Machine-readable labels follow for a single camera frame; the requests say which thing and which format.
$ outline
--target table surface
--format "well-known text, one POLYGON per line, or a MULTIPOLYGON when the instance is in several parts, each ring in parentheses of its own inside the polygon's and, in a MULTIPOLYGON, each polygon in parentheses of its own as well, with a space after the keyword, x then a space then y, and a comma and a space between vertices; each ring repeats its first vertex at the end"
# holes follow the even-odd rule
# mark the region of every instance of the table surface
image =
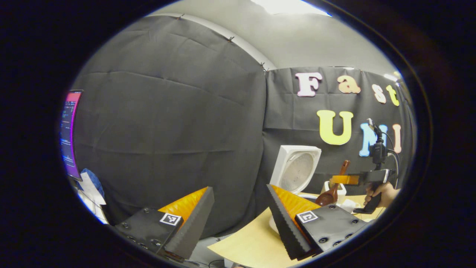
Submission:
MULTIPOLYGON (((364 198, 365 195, 346 196, 344 200, 352 200, 363 207, 364 198)), ((385 208, 377 208, 372 214, 354 216, 366 221, 376 219, 384 210, 385 208)), ((289 259, 279 234, 269 226, 271 216, 268 207, 245 227, 208 248, 226 259, 254 268, 286 268, 309 259, 310 257, 301 261, 289 259)))

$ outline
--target foam letter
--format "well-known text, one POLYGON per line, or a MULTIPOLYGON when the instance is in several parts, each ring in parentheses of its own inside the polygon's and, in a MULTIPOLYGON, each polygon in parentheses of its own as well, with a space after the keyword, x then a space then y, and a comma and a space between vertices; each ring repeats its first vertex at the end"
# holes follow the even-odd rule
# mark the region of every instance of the foam letter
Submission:
POLYGON ((340 112, 339 115, 344 121, 344 130, 342 135, 337 136, 334 135, 332 128, 332 119, 336 116, 336 113, 329 110, 320 110, 317 112, 317 116, 319 116, 320 119, 319 134, 321 135, 321 139, 328 144, 342 145, 350 140, 350 135, 352 134, 351 118, 354 117, 354 115, 351 112, 345 111, 340 112))
POLYGON ((395 147, 393 148, 393 150, 395 151, 395 153, 399 154, 402 151, 402 146, 400 145, 400 130, 402 129, 402 127, 399 124, 395 124, 392 126, 392 128, 395 132, 395 147))
POLYGON ((388 93, 390 93, 390 99, 392 99, 393 104, 395 106, 399 106, 400 102, 397 100, 397 92, 395 89, 393 89, 391 85, 388 85, 385 89, 388 91, 388 93))
POLYGON ((339 90, 343 93, 359 93, 360 88, 357 85, 354 78, 348 75, 342 75, 337 78, 337 82, 339 82, 339 90))
MULTIPOLYGON (((382 131, 387 133, 388 127, 384 124, 378 126, 378 128, 382 131)), ((364 131, 364 141, 362 143, 362 150, 358 152, 360 156, 369 156, 370 151, 368 150, 369 146, 374 145, 377 142, 377 135, 375 132, 368 126, 368 123, 360 124, 360 129, 364 131)), ((387 145, 387 135, 382 135, 382 139, 384 140, 384 145, 387 145)))
POLYGON ((299 80, 299 92, 297 95, 299 97, 314 97, 316 93, 311 87, 315 90, 318 89, 319 82, 317 80, 322 80, 322 75, 318 72, 302 72, 296 73, 296 77, 299 80))
POLYGON ((384 91, 379 85, 373 84, 372 89, 374 90, 375 92, 374 96, 379 103, 384 103, 384 104, 387 103, 387 99, 385 98, 385 95, 383 93, 384 91))

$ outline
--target computer monitor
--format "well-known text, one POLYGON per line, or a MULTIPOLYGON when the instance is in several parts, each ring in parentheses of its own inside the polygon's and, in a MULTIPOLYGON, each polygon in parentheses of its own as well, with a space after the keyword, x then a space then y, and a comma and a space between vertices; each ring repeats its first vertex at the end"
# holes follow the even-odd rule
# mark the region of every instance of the computer monitor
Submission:
POLYGON ((71 90, 68 92, 61 115, 59 133, 61 154, 63 157, 63 163, 66 168, 66 173, 73 179, 78 181, 82 181, 82 179, 75 161, 73 130, 74 117, 76 115, 79 98, 81 97, 82 93, 82 90, 71 90))

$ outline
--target gray wall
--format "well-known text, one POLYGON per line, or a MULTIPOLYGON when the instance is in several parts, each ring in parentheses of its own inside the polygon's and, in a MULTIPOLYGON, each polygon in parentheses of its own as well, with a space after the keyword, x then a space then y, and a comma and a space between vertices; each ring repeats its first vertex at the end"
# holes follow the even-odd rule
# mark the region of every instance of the gray wall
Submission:
POLYGON ((161 13, 184 13, 226 28, 260 51, 277 69, 348 66, 393 76, 397 71, 365 37, 327 16, 272 15, 250 0, 182 0, 151 15, 161 13))

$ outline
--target wooden ladle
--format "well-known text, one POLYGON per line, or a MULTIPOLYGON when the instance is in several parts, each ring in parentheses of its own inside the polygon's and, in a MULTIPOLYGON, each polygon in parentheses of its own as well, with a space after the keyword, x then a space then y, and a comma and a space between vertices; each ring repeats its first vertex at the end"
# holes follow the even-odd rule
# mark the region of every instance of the wooden ladle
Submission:
MULTIPOLYGON (((339 175, 345 175, 347 171, 347 167, 349 166, 350 161, 346 160, 340 167, 340 172, 339 175)), ((317 199, 316 199, 316 204, 319 206, 327 206, 329 204, 333 204, 337 202, 337 190, 339 188, 339 184, 335 183, 331 185, 331 182, 329 182, 329 187, 330 189, 327 190, 326 192, 320 194, 317 199)))

